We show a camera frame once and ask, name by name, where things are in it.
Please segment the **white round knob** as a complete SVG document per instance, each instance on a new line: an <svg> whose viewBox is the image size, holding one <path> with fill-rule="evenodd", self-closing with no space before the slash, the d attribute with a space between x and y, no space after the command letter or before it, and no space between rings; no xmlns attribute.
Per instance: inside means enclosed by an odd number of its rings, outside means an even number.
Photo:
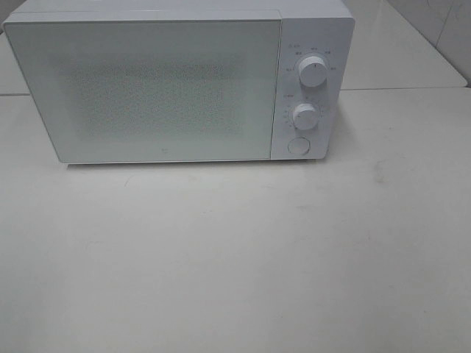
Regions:
<svg viewBox="0 0 471 353"><path fill-rule="evenodd" d="M300 130L315 128L319 122L319 118L319 110L309 103L298 104L291 113L294 127Z"/></svg>
<svg viewBox="0 0 471 353"><path fill-rule="evenodd" d="M310 54L299 61L297 73L303 86L315 88L327 79L327 62L318 54Z"/></svg>

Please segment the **round white door button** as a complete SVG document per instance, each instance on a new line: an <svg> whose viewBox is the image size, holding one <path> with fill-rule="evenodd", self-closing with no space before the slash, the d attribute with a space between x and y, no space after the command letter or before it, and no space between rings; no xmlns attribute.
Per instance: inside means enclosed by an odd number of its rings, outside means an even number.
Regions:
<svg viewBox="0 0 471 353"><path fill-rule="evenodd" d="M288 151L295 155L305 155L311 147L310 141L306 138L294 138L288 143Z"/></svg>

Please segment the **white microwave door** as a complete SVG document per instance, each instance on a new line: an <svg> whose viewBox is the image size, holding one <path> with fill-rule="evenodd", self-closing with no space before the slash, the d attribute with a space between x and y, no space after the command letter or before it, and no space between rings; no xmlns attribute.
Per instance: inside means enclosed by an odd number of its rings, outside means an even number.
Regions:
<svg viewBox="0 0 471 353"><path fill-rule="evenodd" d="M270 156L279 21L5 29L63 163Z"/></svg>

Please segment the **white microwave oven body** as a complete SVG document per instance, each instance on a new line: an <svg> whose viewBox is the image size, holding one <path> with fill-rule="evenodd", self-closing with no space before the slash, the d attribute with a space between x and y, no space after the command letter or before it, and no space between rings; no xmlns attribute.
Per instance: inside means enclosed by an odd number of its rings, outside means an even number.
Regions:
<svg viewBox="0 0 471 353"><path fill-rule="evenodd" d="M2 28L62 163L318 160L341 1L26 1Z"/></svg>

